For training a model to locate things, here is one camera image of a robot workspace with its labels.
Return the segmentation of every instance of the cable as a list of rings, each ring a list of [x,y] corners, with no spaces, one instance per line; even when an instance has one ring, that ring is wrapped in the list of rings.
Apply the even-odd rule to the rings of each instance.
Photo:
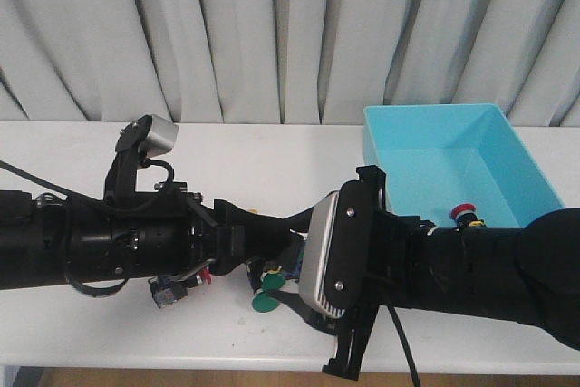
[[[95,206],[96,208],[98,208],[104,212],[112,213],[114,215],[140,212],[143,209],[148,208],[155,201],[157,201],[165,192],[167,192],[171,183],[173,182],[173,179],[175,177],[175,171],[173,170],[173,167],[171,167],[171,165],[168,164],[168,162],[165,162],[163,160],[144,159],[141,162],[141,166],[143,168],[147,168],[149,166],[164,168],[167,171],[167,178],[166,178],[165,182],[163,183],[163,187],[157,192],[155,197],[153,197],[153,198],[145,201],[144,203],[138,205],[136,208],[114,208],[113,206],[106,204],[101,199],[89,197],[89,196],[81,194],[79,192],[75,192],[74,190],[63,188],[62,186],[59,186],[59,185],[55,185],[54,183],[51,183],[50,181],[36,177],[34,174],[26,172],[23,169],[19,169],[19,168],[15,167],[14,165],[10,165],[9,163],[4,162],[3,160],[0,160],[0,169],[4,169],[8,172],[12,172],[16,176],[22,177],[23,179],[27,179],[28,181],[32,181],[34,184],[42,186],[43,188],[53,190],[54,192],[58,192],[58,193],[63,194],[67,197],[77,198],[77,199],[84,201],[92,206]]]
[[[69,201],[64,202],[63,204],[64,210],[66,211],[66,220],[64,224],[64,230],[61,234],[61,244],[63,244],[64,251],[63,251],[63,274],[66,282],[71,285],[76,291],[80,292],[83,295],[91,296],[93,298],[97,297],[105,297],[115,295],[119,292],[129,281],[131,276],[131,271],[133,268],[133,259],[131,257],[131,253],[127,252],[127,257],[129,259],[128,262],[125,262],[123,265],[123,275],[122,281],[116,285],[112,285],[109,287],[93,287],[90,285],[86,285],[81,281],[77,280],[73,274],[71,274],[70,266],[71,266],[71,232],[72,232],[72,221],[71,221],[71,208],[72,205]]]
[[[409,346],[407,336],[405,335],[405,332],[402,329],[401,319],[399,319],[399,316],[397,315],[397,312],[395,311],[395,307],[392,304],[391,300],[388,301],[387,308],[389,309],[389,313],[391,314],[391,319],[395,325],[395,330],[397,330],[397,334],[399,335],[399,340],[401,340],[402,350],[405,352],[405,358],[407,359],[407,364],[409,365],[409,374],[411,375],[413,386],[421,387],[421,380],[419,379],[417,367],[415,366],[415,361],[413,360],[411,347]]]

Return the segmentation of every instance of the white table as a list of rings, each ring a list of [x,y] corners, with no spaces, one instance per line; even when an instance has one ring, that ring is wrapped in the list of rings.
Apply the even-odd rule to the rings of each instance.
[[[99,197],[124,123],[0,122],[0,159]],[[518,129],[567,206],[580,206],[580,129]],[[287,216],[314,204],[363,164],[354,126],[182,125],[167,160],[176,179],[242,208]],[[164,179],[140,172],[150,190]],[[44,189],[8,173],[0,189]],[[69,286],[0,292],[0,365],[320,371],[333,337],[284,306],[252,310],[239,268],[163,310],[145,280],[91,299]],[[400,310],[420,372],[580,374],[580,352],[547,333],[509,322]],[[362,366],[406,372],[392,322],[381,311]]]

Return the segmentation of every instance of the light blue tray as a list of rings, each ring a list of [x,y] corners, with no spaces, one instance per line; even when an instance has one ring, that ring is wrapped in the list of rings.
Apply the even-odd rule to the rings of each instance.
[[[393,212],[453,227],[473,203],[489,227],[525,227],[564,205],[494,104],[365,109],[364,161],[387,173]]]

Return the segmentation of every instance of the gray curtain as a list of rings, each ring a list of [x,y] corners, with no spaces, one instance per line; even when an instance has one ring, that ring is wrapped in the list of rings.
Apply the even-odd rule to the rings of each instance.
[[[580,126],[580,0],[0,0],[0,119]]]

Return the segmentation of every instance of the wooden floor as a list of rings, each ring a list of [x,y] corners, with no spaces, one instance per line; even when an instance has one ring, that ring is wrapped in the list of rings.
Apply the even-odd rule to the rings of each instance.
[[[580,387],[580,377],[423,374],[423,387]],[[46,369],[39,387],[411,387],[403,373],[364,373],[358,382],[315,372]]]

